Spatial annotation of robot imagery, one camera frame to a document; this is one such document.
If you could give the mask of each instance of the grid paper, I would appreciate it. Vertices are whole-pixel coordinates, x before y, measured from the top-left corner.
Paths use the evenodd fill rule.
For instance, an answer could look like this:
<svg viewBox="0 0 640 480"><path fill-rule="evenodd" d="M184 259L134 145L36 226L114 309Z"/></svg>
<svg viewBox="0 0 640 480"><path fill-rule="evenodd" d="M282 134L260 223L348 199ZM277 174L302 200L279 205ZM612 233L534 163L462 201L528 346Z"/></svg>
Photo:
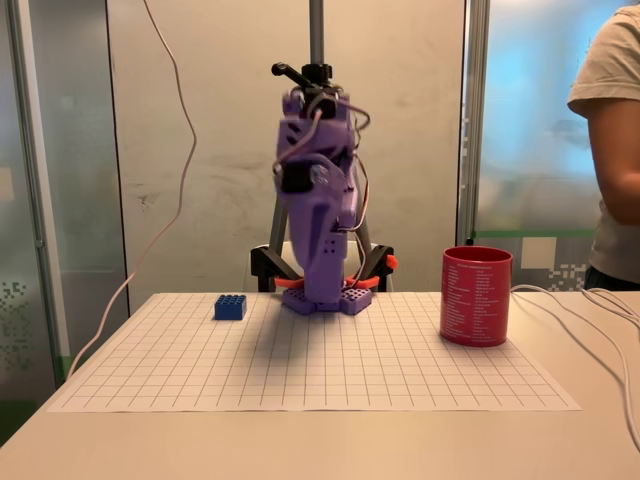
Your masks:
<svg viewBox="0 0 640 480"><path fill-rule="evenodd" d="M440 294L379 293L355 317L248 294L241 322L212 320L218 296L154 295L48 411L580 409L513 343L443 340Z"/></svg>

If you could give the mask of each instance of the red mug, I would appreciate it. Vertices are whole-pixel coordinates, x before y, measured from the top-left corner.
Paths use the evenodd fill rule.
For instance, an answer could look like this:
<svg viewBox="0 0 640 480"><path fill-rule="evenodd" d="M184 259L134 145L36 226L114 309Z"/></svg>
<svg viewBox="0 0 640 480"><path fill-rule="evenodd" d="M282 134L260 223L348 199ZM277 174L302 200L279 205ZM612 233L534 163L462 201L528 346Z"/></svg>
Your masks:
<svg viewBox="0 0 640 480"><path fill-rule="evenodd" d="M440 335L468 347L507 340L513 256L488 247L453 247L442 264Z"/></svg>

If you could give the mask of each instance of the white table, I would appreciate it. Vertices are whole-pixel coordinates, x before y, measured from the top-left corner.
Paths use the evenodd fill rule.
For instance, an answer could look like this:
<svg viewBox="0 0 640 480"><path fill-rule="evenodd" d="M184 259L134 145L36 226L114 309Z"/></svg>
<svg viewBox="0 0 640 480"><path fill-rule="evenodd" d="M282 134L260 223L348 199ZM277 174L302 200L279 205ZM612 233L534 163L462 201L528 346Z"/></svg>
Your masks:
<svg viewBox="0 0 640 480"><path fill-rule="evenodd" d="M617 354L591 327L542 294L616 372ZM624 349L640 418L637 330L560 294ZM640 309L640 294L622 294ZM509 336L530 351L581 412L47 413L56 393L0 449L11 480L111 479L638 479L640 455L625 426L616 381L558 322L513 301Z"/></svg>

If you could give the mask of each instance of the orange part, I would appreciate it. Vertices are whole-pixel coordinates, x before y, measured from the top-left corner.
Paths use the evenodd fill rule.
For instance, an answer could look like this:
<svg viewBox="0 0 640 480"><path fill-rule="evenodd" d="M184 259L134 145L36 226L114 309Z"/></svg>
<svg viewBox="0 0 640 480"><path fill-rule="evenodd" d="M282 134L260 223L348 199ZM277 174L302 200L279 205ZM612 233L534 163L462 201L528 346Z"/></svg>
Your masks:
<svg viewBox="0 0 640 480"><path fill-rule="evenodd" d="M304 278L298 280L288 280L286 278L275 278L276 287L283 288L302 288L304 287Z"/></svg>
<svg viewBox="0 0 640 480"><path fill-rule="evenodd" d="M366 280L359 280L358 283L353 285L353 277L346 278L347 285L354 288L361 288L363 290L368 290L373 287L377 287L380 284L380 277L371 277Z"/></svg>
<svg viewBox="0 0 640 480"><path fill-rule="evenodd" d="M387 267L389 267L391 270L395 270L396 268L398 268L398 259L395 257L395 255L387 255Z"/></svg>

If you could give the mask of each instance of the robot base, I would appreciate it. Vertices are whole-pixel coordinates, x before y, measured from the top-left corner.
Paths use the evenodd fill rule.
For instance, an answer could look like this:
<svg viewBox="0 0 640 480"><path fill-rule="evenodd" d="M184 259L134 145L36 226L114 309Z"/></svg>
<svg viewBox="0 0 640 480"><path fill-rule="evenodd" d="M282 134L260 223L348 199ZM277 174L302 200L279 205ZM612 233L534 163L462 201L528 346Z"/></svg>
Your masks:
<svg viewBox="0 0 640 480"><path fill-rule="evenodd" d="M315 312L355 315L371 305L372 298L371 290L350 289L342 292L338 303L314 303L305 298L303 288L290 288L282 294L282 303L300 315L311 315Z"/></svg>

